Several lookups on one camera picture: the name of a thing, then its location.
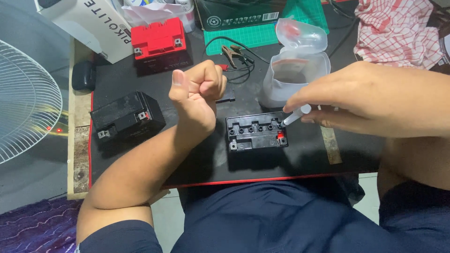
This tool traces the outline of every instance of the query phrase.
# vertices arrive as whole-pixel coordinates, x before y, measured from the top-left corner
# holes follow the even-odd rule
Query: plastic jug
[[[323,52],[327,34],[322,28],[280,18],[275,33],[284,47],[270,60],[258,97],[268,108],[283,107],[302,87],[330,74],[330,60]]]

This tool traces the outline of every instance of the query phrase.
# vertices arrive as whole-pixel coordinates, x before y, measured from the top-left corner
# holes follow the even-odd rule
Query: car battery box
[[[287,0],[195,0],[202,28],[218,31],[273,23]]]
[[[263,113],[226,119],[230,153],[288,147],[286,128],[281,127],[283,112]]]
[[[131,29],[135,66],[141,73],[158,73],[193,64],[189,40],[179,18]]]
[[[166,126],[158,102],[141,91],[94,110],[90,116],[98,140],[103,143],[143,135],[151,137]]]

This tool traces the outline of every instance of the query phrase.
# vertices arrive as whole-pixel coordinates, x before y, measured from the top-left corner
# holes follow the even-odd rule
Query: black desk mat
[[[357,1],[341,2],[348,9],[354,9]],[[324,12],[330,27],[340,27],[351,22],[336,14],[331,6],[324,5]],[[332,50],[345,35],[347,28],[334,29],[328,35],[328,50]],[[353,46],[356,44],[357,28],[333,55],[331,71],[339,70],[356,61]],[[194,63],[202,60],[204,49],[203,32],[197,28],[188,34],[191,56]],[[282,46],[269,45],[253,49],[270,60],[279,53]],[[204,56],[216,64],[228,64],[223,55]],[[217,126],[214,133],[196,147],[174,174],[165,183],[166,187],[198,185],[206,183],[229,183],[231,181],[256,181],[269,178],[331,175],[343,172],[373,172],[378,168],[378,156],[384,143],[383,138],[353,134],[335,130],[343,164],[330,165],[320,131],[315,124],[296,121],[287,127],[289,147],[283,149],[262,149],[257,152],[228,154],[225,118],[266,113],[256,97],[266,75],[268,64],[255,59],[255,69],[243,83],[233,86],[236,100],[217,105]],[[133,67],[134,56],[129,56],[114,65],[97,67],[97,84],[94,92],[93,109],[97,109],[134,90],[140,90],[156,99],[167,122],[165,129],[175,125],[177,112],[168,98],[171,87],[171,72],[138,77]],[[228,79],[242,75],[241,72],[224,72]],[[100,149],[95,141],[95,130],[91,142],[91,177],[94,183],[101,173],[135,144],[122,144],[109,150]]]

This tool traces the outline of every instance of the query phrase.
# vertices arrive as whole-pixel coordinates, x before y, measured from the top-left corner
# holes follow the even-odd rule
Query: fingernail
[[[312,118],[301,118],[301,121],[303,123],[314,123],[314,120]]]
[[[175,70],[172,73],[172,84],[181,86],[183,83],[183,72],[181,70]]]

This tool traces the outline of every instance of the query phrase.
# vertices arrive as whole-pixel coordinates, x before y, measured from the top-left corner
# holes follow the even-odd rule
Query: electric fan
[[[52,76],[0,40],[0,164],[44,138],[62,107],[61,91]]]

